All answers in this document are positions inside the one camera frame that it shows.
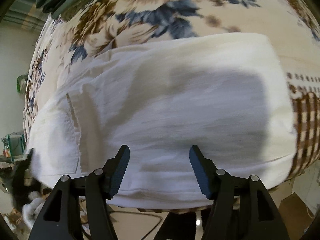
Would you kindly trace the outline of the white gloved left hand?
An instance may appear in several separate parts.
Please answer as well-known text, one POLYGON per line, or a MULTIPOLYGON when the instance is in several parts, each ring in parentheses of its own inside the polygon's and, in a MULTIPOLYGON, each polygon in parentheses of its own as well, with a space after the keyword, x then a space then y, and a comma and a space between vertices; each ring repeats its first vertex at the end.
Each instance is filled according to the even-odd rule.
POLYGON ((25 225, 29 228, 29 230, 31 230, 44 205, 45 200, 37 191, 29 193, 28 198, 31 202, 22 207, 22 218, 25 225))

